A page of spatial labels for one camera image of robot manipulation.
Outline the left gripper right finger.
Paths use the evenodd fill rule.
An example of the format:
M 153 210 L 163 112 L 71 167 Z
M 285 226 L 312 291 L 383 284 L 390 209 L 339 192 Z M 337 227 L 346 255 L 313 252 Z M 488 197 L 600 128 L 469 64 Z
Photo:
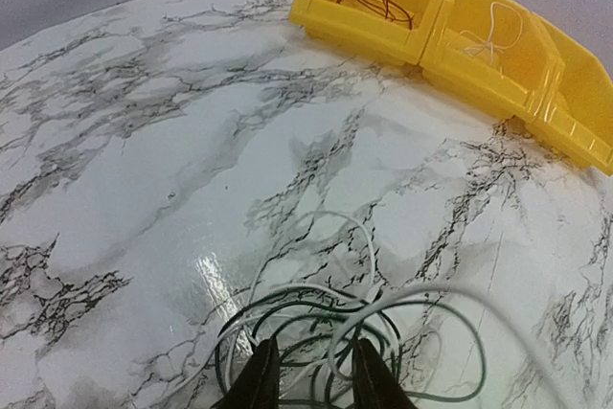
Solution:
M 357 409 L 415 409 L 367 338 L 352 341 L 352 395 Z

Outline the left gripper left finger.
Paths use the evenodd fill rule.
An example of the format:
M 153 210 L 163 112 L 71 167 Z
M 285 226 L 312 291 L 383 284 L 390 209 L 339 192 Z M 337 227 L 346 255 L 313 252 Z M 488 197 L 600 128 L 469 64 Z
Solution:
M 278 409 L 280 355 L 275 337 L 262 340 L 227 394 L 213 405 L 219 409 Z

